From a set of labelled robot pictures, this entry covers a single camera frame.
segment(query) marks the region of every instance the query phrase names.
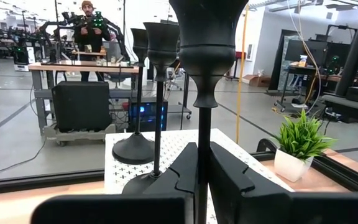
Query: black shirt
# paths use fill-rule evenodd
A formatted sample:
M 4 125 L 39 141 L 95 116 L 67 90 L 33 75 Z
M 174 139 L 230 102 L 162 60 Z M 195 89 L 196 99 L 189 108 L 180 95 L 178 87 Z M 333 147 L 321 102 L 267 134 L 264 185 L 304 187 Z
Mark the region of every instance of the black shirt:
M 103 45 L 103 40 L 110 41 L 110 33 L 107 30 L 107 27 L 102 29 L 100 35 L 96 35 L 94 30 L 87 26 L 88 34 L 81 35 L 81 27 L 78 27 L 74 30 L 74 40 L 78 44 L 80 51 L 85 51 L 85 45 L 92 46 L 92 52 L 100 52 L 101 46 Z

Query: beanie hat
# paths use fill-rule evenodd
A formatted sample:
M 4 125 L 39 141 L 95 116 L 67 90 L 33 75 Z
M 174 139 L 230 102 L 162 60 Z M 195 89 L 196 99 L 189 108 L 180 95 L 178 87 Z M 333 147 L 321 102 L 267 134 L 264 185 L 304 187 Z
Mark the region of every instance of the beanie hat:
M 91 7 L 93 7 L 91 1 L 83 1 L 83 2 L 82 2 L 82 5 L 81 5 L 81 8 L 84 8 L 84 6 L 91 6 Z

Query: white pot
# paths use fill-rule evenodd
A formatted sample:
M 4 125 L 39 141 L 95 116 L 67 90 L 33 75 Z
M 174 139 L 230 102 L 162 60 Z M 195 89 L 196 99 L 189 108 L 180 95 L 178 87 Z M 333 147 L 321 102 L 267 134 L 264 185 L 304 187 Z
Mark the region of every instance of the white pot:
M 313 158 L 310 157 L 306 161 L 302 161 L 277 149 L 274 157 L 274 169 L 280 176 L 291 182 L 296 182 L 309 170 Z

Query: black candlestick holder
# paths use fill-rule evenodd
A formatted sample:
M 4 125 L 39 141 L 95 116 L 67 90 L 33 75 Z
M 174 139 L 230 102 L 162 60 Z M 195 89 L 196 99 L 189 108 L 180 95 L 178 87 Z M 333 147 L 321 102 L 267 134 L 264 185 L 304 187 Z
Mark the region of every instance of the black candlestick holder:
M 207 163 L 211 156 L 211 109 L 217 82 L 232 66 L 237 22 L 247 0 L 169 0 L 180 26 L 180 63 L 197 86 L 194 106 L 198 126 L 197 223 L 206 223 Z
M 179 27 L 171 24 L 145 22 L 149 47 L 147 56 L 154 65 L 157 75 L 157 104 L 155 117 L 154 169 L 149 174 L 139 175 L 130 180 L 122 190 L 123 194 L 141 194 L 160 176 L 161 116 L 163 104 L 163 83 L 167 80 L 167 68 L 177 58 Z
M 140 104 L 142 103 L 142 80 L 144 60 L 147 57 L 147 31 L 131 29 L 134 36 L 134 53 L 139 59 L 139 73 L 137 75 L 137 105 L 135 132 L 127 139 L 114 144 L 112 156 L 119 162 L 131 165 L 147 164 L 154 160 L 154 142 L 146 139 L 140 133 Z

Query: green plant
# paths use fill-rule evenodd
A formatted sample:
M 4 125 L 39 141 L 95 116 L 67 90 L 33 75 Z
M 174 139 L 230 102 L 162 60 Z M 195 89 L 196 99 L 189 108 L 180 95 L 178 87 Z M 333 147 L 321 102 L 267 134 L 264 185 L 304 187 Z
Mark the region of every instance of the green plant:
M 312 156 L 321 156 L 335 141 L 318 132 L 321 121 L 308 118 L 304 110 L 298 121 L 285 117 L 287 123 L 280 127 L 280 135 L 274 138 L 280 144 L 280 150 L 301 160 Z

